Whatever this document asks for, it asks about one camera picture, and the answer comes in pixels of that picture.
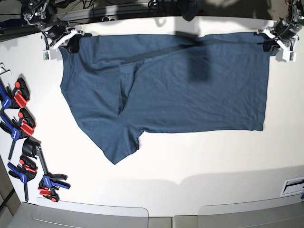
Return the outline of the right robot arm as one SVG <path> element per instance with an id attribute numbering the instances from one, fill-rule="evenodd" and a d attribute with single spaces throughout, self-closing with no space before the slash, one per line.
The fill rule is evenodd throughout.
<path id="1" fill-rule="evenodd" d="M 22 21 L 42 33 L 47 50 L 62 47 L 70 53 L 78 53 L 80 39 L 92 37 L 92 34 L 78 30 L 70 22 L 61 20 L 57 16 L 54 0 L 21 0 L 20 3 Z"/>

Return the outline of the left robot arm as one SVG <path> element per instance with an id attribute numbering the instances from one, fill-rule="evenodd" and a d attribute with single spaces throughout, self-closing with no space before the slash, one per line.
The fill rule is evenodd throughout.
<path id="1" fill-rule="evenodd" d="M 264 38 L 261 42 L 265 52 L 275 49 L 293 51 L 299 41 L 298 32 L 304 27 L 304 2 L 302 0 L 286 0 L 287 15 L 280 18 L 271 27 L 259 29 L 256 33 Z"/>

